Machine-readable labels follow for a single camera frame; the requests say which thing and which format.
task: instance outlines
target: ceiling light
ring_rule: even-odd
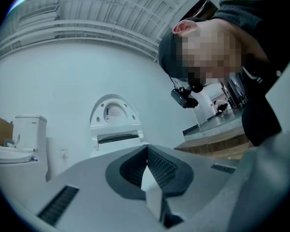
[[[15,8],[16,6],[18,6],[19,4],[21,4],[23,1],[25,1],[25,0],[15,0],[15,2],[13,2],[13,4],[12,4],[11,8],[9,9],[9,12],[11,12],[11,10],[13,8]]]

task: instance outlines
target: white panel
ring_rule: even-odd
[[[290,63],[265,96],[283,131],[290,131]]]

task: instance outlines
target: open toilet lid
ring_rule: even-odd
[[[0,147],[0,163],[22,163],[29,162],[33,153],[17,152],[3,149]]]

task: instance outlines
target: person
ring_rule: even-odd
[[[214,101],[214,105],[216,106],[217,112],[219,112],[219,110],[224,112],[228,107],[228,104],[223,100]]]
[[[204,83],[240,74],[247,95],[242,123],[254,146],[281,131],[265,94],[290,61],[290,9],[281,11],[288,1],[220,0],[212,19],[184,19],[159,45],[159,63],[172,77]],[[280,12],[288,22],[280,23]]]

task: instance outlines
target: ceiling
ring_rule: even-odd
[[[156,60],[161,37],[198,1],[26,0],[6,16],[0,28],[0,58],[37,44],[72,40],[110,42]],[[23,18],[51,6],[58,6],[56,16],[21,25]]]

